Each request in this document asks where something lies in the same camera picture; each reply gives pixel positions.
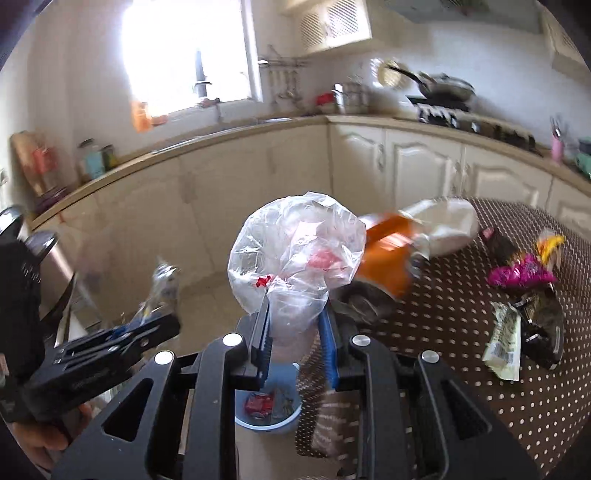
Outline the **left hand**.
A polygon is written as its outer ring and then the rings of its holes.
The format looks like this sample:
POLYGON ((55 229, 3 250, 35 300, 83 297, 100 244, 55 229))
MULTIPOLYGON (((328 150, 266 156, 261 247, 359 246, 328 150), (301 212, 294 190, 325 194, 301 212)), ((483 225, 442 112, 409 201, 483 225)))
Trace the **left hand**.
MULTIPOLYGON (((78 418, 69 430, 72 439, 80 435, 93 418, 90 402, 78 407, 78 418)), ((55 426, 40 423, 9 423, 9 429, 26 456, 39 468, 51 471, 58 452, 68 448, 71 441, 55 426)))

